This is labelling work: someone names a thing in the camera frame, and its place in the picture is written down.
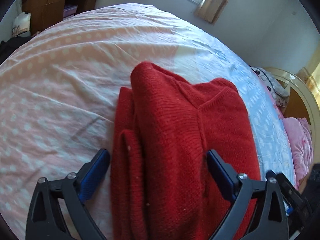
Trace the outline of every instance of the wooden desk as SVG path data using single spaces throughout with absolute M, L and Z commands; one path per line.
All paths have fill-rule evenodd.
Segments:
M 67 4 L 77 5 L 76 14 L 94 10 L 97 0 L 21 0 L 22 11 L 31 13 L 31 35 L 62 21 Z

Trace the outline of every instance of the wrinkled sheet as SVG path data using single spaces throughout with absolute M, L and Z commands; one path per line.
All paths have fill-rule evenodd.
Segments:
M 99 148 L 112 152 L 120 87 L 130 87 L 132 69 L 144 60 L 191 83 L 216 77 L 233 82 L 249 113 L 261 177 L 273 169 L 295 184 L 283 124 L 245 62 L 216 38 L 153 6 L 106 7 L 46 29 L 0 66 L 0 212 L 20 240 L 39 177 L 62 179 Z M 109 206 L 108 172 L 87 207 L 113 239 Z

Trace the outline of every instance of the pillow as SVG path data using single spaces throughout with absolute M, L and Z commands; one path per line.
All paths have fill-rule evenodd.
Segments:
M 272 102 L 272 105 L 273 105 L 273 108 L 275 109 L 275 111 L 277 112 L 277 115 L 278 115 L 278 119 L 281 120 L 281 119 L 284 119 L 284 116 L 281 112 L 281 110 L 278 108 L 278 106 L 276 105 L 276 100 L 273 98 L 272 94 L 270 93 L 268 87 L 266 86 L 266 84 L 259 78 L 258 74 L 257 75 L 254 75 L 257 77 L 257 79 L 259 80 L 260 84 L 263 86 L 265 92 L 267 93 L 267 95 L 269 96 L 271 102 Z
M 276 105 L 286 107 L 289 102 L 289 92 L 281 86 L 270 72 L 260 67 L 251 67 L 251 69 L 264 82 L 271 96 L 276 101 Z
M 308 174 L 313 161 L 311 133 L 305 118 L 289 117 L 282 122 L 289 139 L 297 182 L 295 188 L 298 189 L 299 180 Z

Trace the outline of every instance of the knit fabric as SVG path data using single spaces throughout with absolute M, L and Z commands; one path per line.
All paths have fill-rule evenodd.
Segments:
M 149 62 L 135 67 L 131 85 L 121 88 L 116 109 L 114 239 L 208 239 L 229 202 L 208 172 L 206 152 L 215 149 L 237 172 L 260 179 L 246 107 L 225 79 L 191 85 Z

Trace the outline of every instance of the white wall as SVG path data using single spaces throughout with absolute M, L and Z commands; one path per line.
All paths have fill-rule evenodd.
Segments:
M 281 66 L 297 73 L 308 64 L 318 46 L 319 37 L 318 30 L 299 0 L 287 0 L 247 63 L 262 67 Z
M 192 23 L 249 65 L 296 73 L 309 61 L 320 38 L 298 0 L 230 0 L 215 25 L 195 17 L 197 5 L 189 0 L 98 0 L 96 7 L 129 2 L 151 4 Z
M 12 36 L 12 22 L 18 16 L 15 2 L 10 6 L 0 22 L 0 41 L 8 41 Z

